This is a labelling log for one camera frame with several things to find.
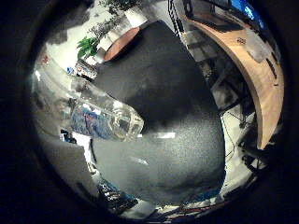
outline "green leaves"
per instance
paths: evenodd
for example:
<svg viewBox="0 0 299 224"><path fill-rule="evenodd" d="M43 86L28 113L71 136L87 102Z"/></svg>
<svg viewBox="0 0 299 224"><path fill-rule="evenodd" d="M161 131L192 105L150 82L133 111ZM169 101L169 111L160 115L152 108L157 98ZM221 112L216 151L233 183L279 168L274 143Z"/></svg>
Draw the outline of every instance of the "green leaves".
<svg viewBox="0 0 299 224"><path fill-rule="evenodd" d="M78 42L77 49L78 51L78 58L82 57L90 57L96 54L96 46L98 45L98 40L94 37L87 38L85 36Z"/></svg>

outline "wooden desk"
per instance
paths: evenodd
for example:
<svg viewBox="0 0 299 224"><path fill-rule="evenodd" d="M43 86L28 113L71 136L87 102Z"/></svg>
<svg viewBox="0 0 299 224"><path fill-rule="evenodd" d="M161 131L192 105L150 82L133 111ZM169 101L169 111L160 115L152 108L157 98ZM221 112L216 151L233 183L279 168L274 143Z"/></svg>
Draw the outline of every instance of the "wooden desk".
<svg viewBox="0 0 299 224"><path fill-rule="evenodd" d="M127 31L124 35L122 35L119 39L117 39L106 52L104 61L107 62L115 58L123 50L123 48L134 39L134 37L138 34L139 30L139 27L132 28L131 30Z"/></svg>
<svg viewBox="0 0 299 224"><path fill-rule="evenodd" d="M249 86L257 114L257 148L265 148L278 125L283 103L284 79L280 65L277 65L270 56L269 60L278 76L275 79L266 60L256 63L249 56L244 46L236 41L239 37L247 39L245 29L220 33L198 21L189 20L187 17L184 19L216 41L242 73Z"/></svg>

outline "floor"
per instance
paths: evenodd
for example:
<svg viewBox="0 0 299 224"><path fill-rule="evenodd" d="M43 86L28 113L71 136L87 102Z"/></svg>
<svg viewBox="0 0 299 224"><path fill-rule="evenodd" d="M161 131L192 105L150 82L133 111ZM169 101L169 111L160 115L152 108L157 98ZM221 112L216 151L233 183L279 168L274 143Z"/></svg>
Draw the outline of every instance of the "floor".
<svg viewBox="0 0 299 224"><path fill-rule="evenodd" d="M55 35L52 36L51 40L47 43L47 49L49 55L56 60L56 62L66 70L66 67L73 66L77 60L76 46L78 41L83 38L85 35L90 35L88 30L94 26L97 22L102 21L108 16L107 12L100 8L95 1L95 7L88 9L86 20L82 20L82 16L79 13L75 13L68 20L73 20L74 18L80 18L78 23L70 24L70 27L66 30L61 30ZM151 5L150 8L144 8L145 12L150 12L151 21L162 20L170 28L172 28L171 21L169 20L167 14L167 3L165 1L159 1ZM188 48L190 54L193 56L196 62L198 62L198 68L205 70L204 73L209 74L212 70L211 65L207 63L208 60L215 60L220 54L221 50L215 46L210 40L207 40L204 35L201 35L199 32L194 30L192 27L186 29L186 38L181 39L182 42ZM221 107L224 104L225 99L223 95L232 94L229 90L225 88L219 88L212 92L217 105ZM221 190L221 195L224 195L226 192L235 189L236 187L244 184L251 172L243 164L241 158L242 153L237 148L236 144L240 136L244 134L249 125L245 129L239 128L240 121L236 118L239 117L240 108L236 106L229 110L231 113L225 113L221 119L224 135L225 135L225 148L226 148L226 178L224 181L223 188ZM253 115L249 116L247 119L248 123L251 123L253 120ZM201 202L190 204L190 207L200 207L208 203L215 203L216 199L211 200L212 202ZM176 207L167 206L159 210L159 213L169 212L174 210Z"/></svg>

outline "computer monitor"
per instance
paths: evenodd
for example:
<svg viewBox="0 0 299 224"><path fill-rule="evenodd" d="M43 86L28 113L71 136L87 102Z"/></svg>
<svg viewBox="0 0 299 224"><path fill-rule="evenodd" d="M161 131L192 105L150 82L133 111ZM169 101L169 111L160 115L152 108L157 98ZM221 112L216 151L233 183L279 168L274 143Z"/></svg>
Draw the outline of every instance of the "computer monitor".
<svg viewBox="0 0 299 224"><path fill-rule="evenodd" d="M230 0L231 10L243 14L247 19L254 22L259 30L264 30L266 27L259 13L247 2L247 0Z"/></svg>
<svg viewBox="0 0 299 224"><path fill-rule="evenodd" d="M204 1L223 9L229 9L231 6L230 0L204 0Z"/></svg>

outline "cable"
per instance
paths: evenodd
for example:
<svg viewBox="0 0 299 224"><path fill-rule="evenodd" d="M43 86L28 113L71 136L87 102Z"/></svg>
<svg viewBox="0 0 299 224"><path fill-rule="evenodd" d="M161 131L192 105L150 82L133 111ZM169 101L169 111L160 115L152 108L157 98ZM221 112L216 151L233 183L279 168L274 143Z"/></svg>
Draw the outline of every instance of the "cable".
<svg viewBox="0 0 299 224"><path fill-rule="evenodd" d="M232 137L231 137L231 135L230 134L228 134L228 131L227 131L227 127L226 127L226 124L225 124L225 121L224 121L224 118L223 117L221 117L221 119L222 119L222 122L223 122L223 125L224 125L224 129L225 129L225 131L226 131L226 133L227 133L227 135L228 135L228 137L230 138L230 140L231 140L231 142L232 142L232 144L233 144L233 150L232 151L230 151L227 155L225 155L225 158L226 157L228 157L230 154L232 154L233 153L233 155L230 157L230 159L228 159L227 161L225 161L225 163L226 162L228 162L229 160L231 160L232 159L232 157L234 156L234 154L235 154L235 143L234 143L234 141L233 141L233 139L232 139Z"/></svg>
<svg viewBox="0 0 299 224"><path fill-rule="evenodd" d="M249 125L255 125L255 124L253 124L253 123L249 123L249 122L246 122L246 121L244 121L244 120L238 118L235 114L232 114L232 113L229 112L229 111L226 111L225 113L230 114L230 115L233 116L234 118L236 118L236 119L238 119L238 120L241 120L242 122L244 122L244 123L246 123L246 124L249 124Z"/></svg>

